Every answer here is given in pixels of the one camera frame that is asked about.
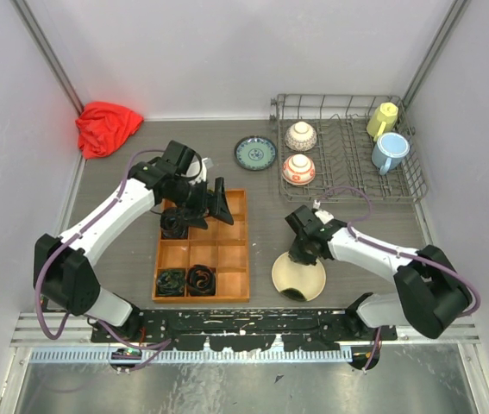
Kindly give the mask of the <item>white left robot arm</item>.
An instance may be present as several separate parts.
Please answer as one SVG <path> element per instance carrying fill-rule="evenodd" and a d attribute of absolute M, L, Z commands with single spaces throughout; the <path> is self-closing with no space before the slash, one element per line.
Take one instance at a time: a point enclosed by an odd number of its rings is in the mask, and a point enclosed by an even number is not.
<path fill-rule="evenodd" d="M 130 160 L 114 192 L 81 222 L 34 246 L 34 299 L 46 298 L 66 316 L 92 318 L 122 342 L 141 331 L 139 308 L 101 287 L 94 267 L 107 247 L 137 218 L 163 200 L 175 204 L 183 224 L 204 229 L 206 220 L 233 224 L 224 179 L 208 187 L 209 161 L 170 141 L 149 161 Z"/>

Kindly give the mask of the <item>red orange patterned bowl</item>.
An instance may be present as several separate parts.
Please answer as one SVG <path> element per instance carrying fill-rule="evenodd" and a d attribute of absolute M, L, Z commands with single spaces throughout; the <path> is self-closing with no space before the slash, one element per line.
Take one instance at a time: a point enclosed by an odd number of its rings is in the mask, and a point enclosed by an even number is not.
<path fill-rule="evenodd" d="M 316 167 L 307 155 L 294 154 L 285 160 L 281 175 L 291 185 L 308 185 L 316 177 Z"/>

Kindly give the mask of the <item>white purple patterned bowl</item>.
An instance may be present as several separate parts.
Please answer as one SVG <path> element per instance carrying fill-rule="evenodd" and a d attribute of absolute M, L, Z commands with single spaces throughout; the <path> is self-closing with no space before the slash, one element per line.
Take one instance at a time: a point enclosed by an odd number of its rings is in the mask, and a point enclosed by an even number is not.
<path fill-rule="evenodd" d="M 317 143 L 317 132 L 307 122 L 295 122 L 285 132 L 285 144 L 296 152 L 311 150 Z"/>

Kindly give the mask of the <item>cream plate with flower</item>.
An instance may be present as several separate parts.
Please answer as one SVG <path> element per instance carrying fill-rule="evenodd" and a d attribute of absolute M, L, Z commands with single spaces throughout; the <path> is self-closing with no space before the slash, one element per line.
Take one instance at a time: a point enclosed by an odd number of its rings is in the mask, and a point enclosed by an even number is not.
<path fill-rule="evenodd" d="M 286 298 L 308 302 L 317 298 L 326 284 L 323 264 L 302 265 L 291 260 L 287 252 L 273 263 L 272 281 L 275 289 Z"/>

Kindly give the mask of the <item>yellow green ceramic mug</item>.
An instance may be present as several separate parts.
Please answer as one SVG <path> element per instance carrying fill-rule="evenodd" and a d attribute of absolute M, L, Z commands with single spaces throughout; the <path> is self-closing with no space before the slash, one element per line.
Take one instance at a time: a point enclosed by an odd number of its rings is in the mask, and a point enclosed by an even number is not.
<path fill-rule="evenodd" d="M 398 106 L 392 102 L 384 102 L 378 106 L 367 123 L 367 133 L 374 141 L 393 129 L 398 120 L 398 112 Z"/>

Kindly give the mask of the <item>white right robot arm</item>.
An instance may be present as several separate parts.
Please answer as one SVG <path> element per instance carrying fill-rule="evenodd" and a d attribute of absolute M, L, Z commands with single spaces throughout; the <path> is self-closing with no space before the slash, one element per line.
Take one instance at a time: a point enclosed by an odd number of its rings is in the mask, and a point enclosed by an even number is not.
<path fill-rule="evenodd" d="M 305 266 L 319 259 L 347 262 L 394 285 L 393 293 L 365 293 L 346 309 L 346 327 L 355 339 L 367 339 L 377 328 L 393 325 L 409 325 L 436 339 L 478 306 L 473 288 L 434 245 L 421 249 L 392 245 L 318 207 L 301 205 L 285 221 L 295 234 L 289 251 L 293 262 Z"/>

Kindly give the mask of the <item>light blue ceramic mug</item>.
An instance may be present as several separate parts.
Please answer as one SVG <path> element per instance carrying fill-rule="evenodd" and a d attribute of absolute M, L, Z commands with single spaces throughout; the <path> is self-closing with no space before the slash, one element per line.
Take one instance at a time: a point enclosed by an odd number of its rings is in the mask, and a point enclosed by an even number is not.
<path fill-rule="evenodd" d="M 409 154 L 408 140 L 395 132 L 384 133 L 374 144 L 371 161 L 379 175 L 386 175 L 395 169 Z"/>

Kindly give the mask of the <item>blue green patterned plate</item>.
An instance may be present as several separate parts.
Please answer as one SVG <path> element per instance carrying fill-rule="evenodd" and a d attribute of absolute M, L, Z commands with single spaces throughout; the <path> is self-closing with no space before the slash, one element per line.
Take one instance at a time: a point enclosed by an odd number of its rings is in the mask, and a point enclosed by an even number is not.
<path fill-rule="evenodd" d="M 275 144 L 264 136 L 252 135 L 240 139 L 234 148 L 238 166 L 248 171 L 263 171 L 277 158 Z"/>

